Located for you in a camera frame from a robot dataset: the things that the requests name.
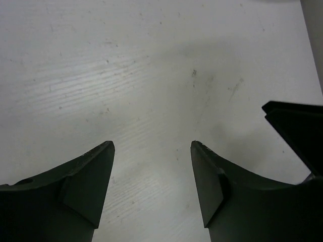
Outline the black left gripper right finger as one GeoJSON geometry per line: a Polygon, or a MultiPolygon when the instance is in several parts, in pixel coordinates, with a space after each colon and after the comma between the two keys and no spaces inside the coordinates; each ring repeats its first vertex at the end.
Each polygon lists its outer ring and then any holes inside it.
{"type": "Polygon", "coordinates": [[[204,227],[212,241],[322,241],[322,178],[297,185],[250,172],[191,144],[204,227]]]}

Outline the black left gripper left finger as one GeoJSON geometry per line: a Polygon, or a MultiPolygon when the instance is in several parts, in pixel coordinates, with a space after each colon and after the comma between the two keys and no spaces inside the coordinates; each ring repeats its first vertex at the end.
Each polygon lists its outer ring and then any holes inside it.
{"type": "Polygon", "coordinates": [[[1,185],[1,241],[91,241],[115,155],[105,141],[13,185],[1,185]]]}

